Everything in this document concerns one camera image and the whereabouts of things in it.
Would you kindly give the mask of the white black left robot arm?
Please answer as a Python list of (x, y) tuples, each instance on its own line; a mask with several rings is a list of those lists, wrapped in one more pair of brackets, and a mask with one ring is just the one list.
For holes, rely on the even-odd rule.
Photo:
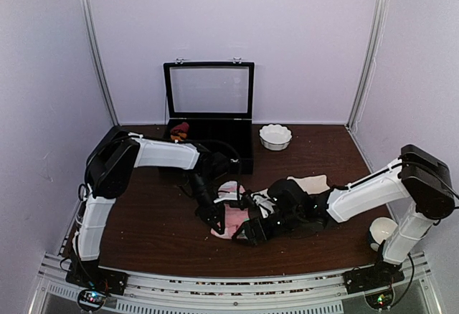
[(225, 231), (225, 207), (217, 200), (212, 181), (224, 174), (228, 159), (201, 143), (159, 141), (112, 127), (87, 159), (82, 185), (82, 211), (77, 218), (73, 252), (82, 261), (76, 278), (88, 288), (103, 282), (103, 272), (91, 262), (100, 255), (100, 243), (115, 200), (128, 188), (135, 168), (166, 167), (185, 171), (197, 216), (218, 234)]

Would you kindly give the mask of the pink mint patterned sock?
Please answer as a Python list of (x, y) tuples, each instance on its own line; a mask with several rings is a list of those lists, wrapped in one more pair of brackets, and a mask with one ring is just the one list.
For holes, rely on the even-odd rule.
[[(218, 188), (219, 198), (226, 195), (237, 194), (237, 182), (227, 181)], [(211, 234), (220, 239), (231, 239), (240, 226), (249, 219), (249, 210), (232, 208), (228, 203), (224, 204), (225, 207), (225, 228), (223, 234), (218, 234), (213, 229), (210, 230)]]

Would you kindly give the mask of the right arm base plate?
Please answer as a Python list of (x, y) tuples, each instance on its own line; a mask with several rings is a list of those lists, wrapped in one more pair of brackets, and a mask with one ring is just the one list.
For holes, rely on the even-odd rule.
[(368, 267), (357, 267), (343, 273), (348, 294), (367, 292), (380, 287), (388, 287), (405, 279), (401, 265), (376, 262)]

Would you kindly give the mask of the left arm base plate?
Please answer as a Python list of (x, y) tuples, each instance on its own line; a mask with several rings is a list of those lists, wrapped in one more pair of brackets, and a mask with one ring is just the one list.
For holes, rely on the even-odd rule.
[(89, 262), (72, 260), (65, 280), (70, 284), (97, 290), (106, 295), (123, 295), (128, 274), (101, 268), (97, 260)]

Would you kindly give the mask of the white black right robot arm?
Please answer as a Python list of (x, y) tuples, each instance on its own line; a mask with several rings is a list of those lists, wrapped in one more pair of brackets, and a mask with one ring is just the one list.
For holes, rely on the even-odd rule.
[(256, 245), (297, 228), (321, 232), (375, 207), (409, 199), (404, 218), (382, 242), (380, 261), (367, 273), (368, 281), (380, 287), (430, 227), (453, 213), (457, 198), (448, 165), (409, 144), (384, 168), (345, 186), (313, 191), (306, 188), (305, 179), (276, 181), (264, 194), (250, 196), (257, 208), (232, 239)]

